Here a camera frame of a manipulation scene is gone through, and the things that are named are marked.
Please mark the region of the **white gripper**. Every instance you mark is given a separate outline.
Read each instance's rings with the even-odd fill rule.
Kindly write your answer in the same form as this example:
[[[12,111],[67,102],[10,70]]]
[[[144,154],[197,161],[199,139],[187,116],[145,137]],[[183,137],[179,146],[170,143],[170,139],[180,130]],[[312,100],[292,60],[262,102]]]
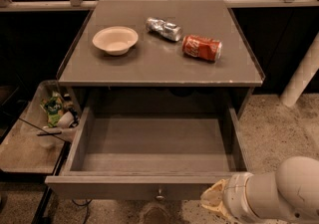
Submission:
[[[261,219],[249,206],[246,185],[252,176],[249,172],[236,173],[229,180],[221,179],[200,196],[201,206],[221,218],[231,218],[241,223],[259,223]]]

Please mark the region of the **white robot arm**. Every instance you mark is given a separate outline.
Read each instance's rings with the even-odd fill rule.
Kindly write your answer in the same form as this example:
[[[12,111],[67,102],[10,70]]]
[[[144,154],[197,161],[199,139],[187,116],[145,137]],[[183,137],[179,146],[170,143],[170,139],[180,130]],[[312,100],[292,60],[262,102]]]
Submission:
[[[315,39],[281,96],[250,99],[240,120],[248,170],[203,192],[203,208],[241,224],[319,224],[319,98],[304,92],[318,69]]]

